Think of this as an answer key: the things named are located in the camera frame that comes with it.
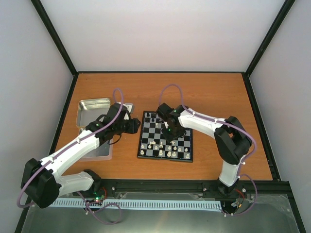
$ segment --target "chess square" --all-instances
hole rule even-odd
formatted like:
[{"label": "chess square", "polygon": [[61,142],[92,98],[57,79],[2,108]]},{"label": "chess square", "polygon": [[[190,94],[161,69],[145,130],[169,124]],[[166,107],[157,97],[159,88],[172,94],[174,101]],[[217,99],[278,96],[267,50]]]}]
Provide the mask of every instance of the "chess square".
[{"label": "chess square", "polygon": [[148,149],[146,155],[153,156],[153,150]]},{"label": "chess square", "polygon": [[190,151],[190,142],[189,141],[185,141],[184,142],[184,147],[188,147],[188,151]]},{"label": "chess square", "polygon": [[148,144],[150,144],[150,142],[153,142],[154,139],[153,138],[148,138]]},{"label": "chess square", "polygon": [[152,153],[153,156],[159,156],[159,151],[158,150],[154,150]]},{"label": "chess square", "polygon": [[141,151],[143,151],[143,152],[144,152],[144,154],[141,154],[141,153],[139,152],[139,154],[140,154],[140,155],[145,155],[145,154],[146,154],[146,152],[147,152],[147,150],[145,150],[145,149],[140,149],[139,151],[140,151],[140,152],[141,152]]},{"label": "chess square", "polygon": [[149,133],[142,133],[143,138],[148,138],[148,136],[149,136]]},{"label": "chess square", "polygon": [[190,141],[190,136],[185,136],[184,141]]},{"label": "chess square", "polygon": [[159,156],[160,156],[160,157],[165,157],[165,153],[166,153],[165,150],[163,150],[162,155],[160,155],[160,152],[159,152]]},{"label": "chess square", "polygon": [[180,158],[180,159],[183,159],[184,158],[184,153],[183,152],[178,152],[177,153],[177,157]]},{"label": "chess square", "polygon": [[148,139],[147,138],[142,138],[141,139],[141,143],[144,143],[144,144],[148,143]]},{"label": "chess square", "polygon": [[166,145],[166,140],[165,139],[160,139],[160,142],[162,142],[162,145]]},{"label": "chess square", "polygon": [[155,133],[161,133],[161,129],[155,128]]}]

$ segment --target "white wall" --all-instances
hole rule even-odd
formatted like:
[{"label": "white wall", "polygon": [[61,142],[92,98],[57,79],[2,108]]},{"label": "white wall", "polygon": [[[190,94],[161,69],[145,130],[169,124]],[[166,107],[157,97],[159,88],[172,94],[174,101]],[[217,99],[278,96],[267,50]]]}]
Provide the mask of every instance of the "white wall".
[{"label": "white wall", "polygon": [[296,1],[251,82],[283,180],[311,232],[311,1]]},{"label": "white wall", "polygon": [[283,2],[42,0],[79,71],[245,71]]},{"label": "white wall", "polygon": [[47,156],[72,76],[30,0],[0,4],[0,232],[14,232],[25,162]]}]

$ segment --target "wire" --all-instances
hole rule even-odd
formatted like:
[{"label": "wire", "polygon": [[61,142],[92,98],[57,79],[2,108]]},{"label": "wire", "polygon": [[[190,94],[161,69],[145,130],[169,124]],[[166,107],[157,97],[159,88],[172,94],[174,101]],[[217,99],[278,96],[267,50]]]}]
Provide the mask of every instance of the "wire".
[{"label": "wire", "polygon": [[255,205],[255,203],[256,203],[256,201],[257,201],[258,191],[257,191],[257,187],[256,187],[256,184],[255,184],[255,182],[253,181],[253,179],[252,179],[249,175],[247,175],[247,174],[241,174],[240,176],[246,176],[246,177],[252,182],[252,184],[253,184],[253,186],[254,186],[254,189],[255,189],[255,198],[254,198],[253,203],[251,204],[251,206],[250,206],[248,209],[246,209],[246,210],[243,211],[242,213],[234,214],[234,215],[232,215],[232,216],[241,216],[241,215],[243,215],[243,214],[246,214],[248,211],[250,211],[250,210],[254,207],[254,205]]},{"label": "wire", "polygon": [[105,188],[102,188],[102,190],[105,192],[104,200],[106,200],[107,199],[107,190]]},{"label": "wire", "polygon": [[[119,116],[119,114],[120,114],[120,112],[121,112],[121,110],[122,110],[122,107],[123,107],[124,96],[123,96],[123,93],[122,93],[121,89],[116,88],[116,89],[114,89],[113,92],[112,92],[112,96],[113,96],[113,99],[114,99],[114,100],[116,100],[116,98],[115,98],[115,92],[116,92],[116,91],[119,91],[120,94],[121,94],[121,104],[120,104],[120,108],[119,108],[119,110],[117,111],[117,114],[115,115],[115,117],[111,120],[111,122],[109,122],[108,124],[106,124],[106,125],[105,125],[104,127],[102,127],[101,129],[99,129],[99,130],[97,130],[97,131],[95,131],[95,132],[93,132],[93,133],[90,133],[89,135],[87,135],[87,136],[85,136],[85,137],[80,138],[80,141],[83,141],[83,140],[85,140],[85,139],[87,139],[87,138],[89,138],[89,137],[91,137],[91,136],[93,136],[93,135],[99,133],[100,131],[103,131],[104,129],[108,128],[108,127],[118,118],[118,116]],[[60,152],[58,152],[58,153],[52,158],[53,161],[54,161],[55,159],[57,159],[61,154],[63,154],[64,152],[66,152],[67,150],[69,150],[70,148],[72,148],[73,146],[75,146],[76,144],[78,144],[78,141],[74,141],[73,143],[71,143],[70,145],[68,145],[66,148],[62,149]],[[49,165],[51,162],[52,162],[52,161],[48,161],[47,163],[45,163],[44,165],[42,165],[42,167],[40,167],[40,168],[29,178],[29,180],[25,183],[25,185],[24,185],[23,188],[21,189],[20,194],[19,194],[19,196],[18,196],[18,198],[17,198],[17,206],[18,206],[19,208],[26,208],[26,207],[29,207],[29,206],[31,206],[31,205],[33,205],[33,204],[35,203],[34,201],[32,201],[32,202],[30,202],[29,204],[22,205],[22,204],[20,204],[20,200],[21,200],[21,197],[22,197],[22,195],[24,194],[26,188],[29,186],[29,184],[30,184],[30,183],[34,180],[34,178],[35,178],[44,168],[46,168],[47,165]]]},{"label": "wire", "polygon": [[119,142],[119,141],[120,141],[121,137],[122,137],[122,134],[120,134],[120,137],[117,139],[117,141],[112,142],[112,143],[108,143],[108,145],[113,145],[113,144],[116,144],[117,142]]},{"label": "wire", "polygon": [[228,126],[228,127],[231,127],[231,128],[233,128],[233,129],[235,129],[235,130],[237,130],[237,131],[240,131],[241,133],[243,133],[244,135],[246,135],[249,139],[251,139],[251,141],[252,141],[253,144],[254,144],[254,148],[253,148],[253,150],[252,150],[248,155],[246,155],[246,156],[241,160],[242,163],[243,163],[247,158],[249,158],[251,155],[253,155],[253,154],[256,152],[256,150],[257,150],[257,143],[256,143],[255,139],[254,139],[249,133],[247,133],[245,130],[243,130],[243,129],[241,129],[241,128],[235,126],[235,125],[229,124],[229,123],[227,123],[227,122],[225,122],[225,121],[222,121],[222,120],[216,120],[216,121],[215,121],[215,118],[203,116],[203,115],[201,115],[201,114],[198,113],[198,112],[195,112],[195,111],[192,112],[192,111],[190,111],[188,108],[186,108],[185,105],[184,105],[183,92],[182,92],[180,86],[177,85],[177,84],[172,83],[172,84],[169,84],[169,85],[167,85],[166,87],[163,88],[163,90],[161,91],[161,94],[160,94],[159,105],[161,105],[162,96],[163,96],[164,91],[165,91],[168,87],[170,87],[170,86],[175,86],[175,87],[178,88],[179,93],[180,93],[181,105],[183,106],[183,108],[184,108],[187,112],[189,112],[189,113],[191,113],[191,114],[195,114],[196,116],[198,116],[198,117],[201,118],[201,119],[208,120],[208,121],[211,121],[211,122],[213,122],[213,123],[216,122],[216,123],[223,124],[223,125],[226,125],[226,126]]},{"label": "wire", "polygon": [[[77,194],[78,194],[78,195],[82,198],[82,200],[84,201],[84,203],[85,203],[85,205],[86,205],[88,211],[94,216],[94,218],[96,218],[96,220],[98,220],[98,221],[101,222],[102,224],[104,224],[104,225],[114,225],[114,224],[120,222],[121,217],[122,217],[122,209],[119,207],[118,204],[116,204],[116,203],[109,203],[109,204],[103,206],[102,208],[100,208],[100,209],[97,210],[97,211],[92,211],[92,210],[91,210],[91,207],[89,206],[87,200],[83,197],[83,195],[82,195],[79,191],[77,191]],[[116,206],[116,207],[118,208],[119,213],[120,213],[120,214],[119,214],[119,218],[118,218],[116,221],[114,221],[114,222],[104,222],[104,221],[100,220],[100,219],[96,216],[95,213],[98,213],[98,212],[104,210],[106,207],[111,206],[111,205],[114,205],[114,206]]]},{"label": "wire", "polygon": [[242,196],[243,199],[245,198],[245,197],[244,197],[244,194],[243,194],[240,190],[235,189],[235,191],[238,192],[238,193]]}]

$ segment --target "metal floor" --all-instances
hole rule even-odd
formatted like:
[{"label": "metal floor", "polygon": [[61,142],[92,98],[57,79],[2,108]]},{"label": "metal floor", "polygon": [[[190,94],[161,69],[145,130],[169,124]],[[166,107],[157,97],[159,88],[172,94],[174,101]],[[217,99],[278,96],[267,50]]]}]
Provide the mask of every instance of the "metal floor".
[{"label": "metal floor", "polygon": [[[103,225],[82,208],[29,210],[23,233],[295,233],[299,232],[285,197],[259,197],[258,204],[243,216],[224,217],[207,211],[123,210],[122,222]],[[106,221],[118,218],[118,210],[104,210],[98,216]]]}]

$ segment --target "black metal frame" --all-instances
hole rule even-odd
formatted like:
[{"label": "black metal frame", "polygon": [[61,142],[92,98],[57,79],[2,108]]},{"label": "black metal frame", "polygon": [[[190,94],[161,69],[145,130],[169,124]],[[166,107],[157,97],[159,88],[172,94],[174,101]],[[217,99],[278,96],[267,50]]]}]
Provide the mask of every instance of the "black metal frame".
[{"label": "black metal frame", "polygon": [[[272,181],[255,181],[258,192],[260,194],[285,194],[288,196],[292,211],[294,213],[298,228],[300,232],[306,232],[299,210],[297,208],[296,202],[294,200],[294,196],[288,182],[281,181],[280,174],[278,172],[276,162],[271,150],[271,146],[268,140],[268,136],[263,125],[263,121],[260,115],[260,111],[256,102],[256,98],[252,89],[252,85],[250,83],[249,77],[254,71],[256,65],[264,54],[266,48],[270,44],[274,35],[276,34],[278,28],[289,12],[290,8],[294,4],[295,0],[285,0],[283,6],[281,7],[278,15],[276,16],[273,24],[271,25],[268,33],[266,34],[263,42],[261,43],[258,51],[256,52],[254,58],[252,59],[248,69],[245,72],[175,72],[175,71],[79,71],[77,72],[64,45],[62,44],[51,20],[49,19],[48,14],[46,13],[42,3],[40,0],[31,0],[38,14],[40,15],[44,25],[46,26],[48,32],[50,33],[53,41],[55,42],[56,47],[61,53],[65,63],[67,64],[69,70],[73,75],[72,84],[70,86],[70,90],[65,102],[65,106],[63,112],[61,114],[61,118],[59,124],[56,129],[55,137],[51,146],[50,153],[55,152],[56,145],[59,139],[59,135],[62,130],[62,126],[66,117],[66,113],[69,107],[69,103],[75,88],[75,84],[78,79],[78,75],[80,73],[241,73],[245,89],[247,91],[250,104],[252,106],[252,110],[254,113],[254,117],[256,120],[256,124],[259,130],[259,134],[261,137],[261,141],[263,144],[264,151],[267,156],[267,160],[269,163],[270,171],[273,177]],[[115,196],[118,192],[176,192],[176,193],[203,193],[205,198],[216,198],[217,200],[223,200],[222,197],[215,196],[212,192],[204,192],[204,188],[210,188],[215,185],[216,181],[188,181],[188,180],[178,180],[178,181],[168,181],[168,180],[102,180],[102,185],[104,185],[107,189],[109,196]],[[254,191],[254,187],[249,181],[239,181],[239,185],[243,186],[249,192]],[[20,220],[18,222],[16,233],[21,232],[24,221],[26,219],[26,215],[28,212],[28,208],[25,208],[21,214]]]}]

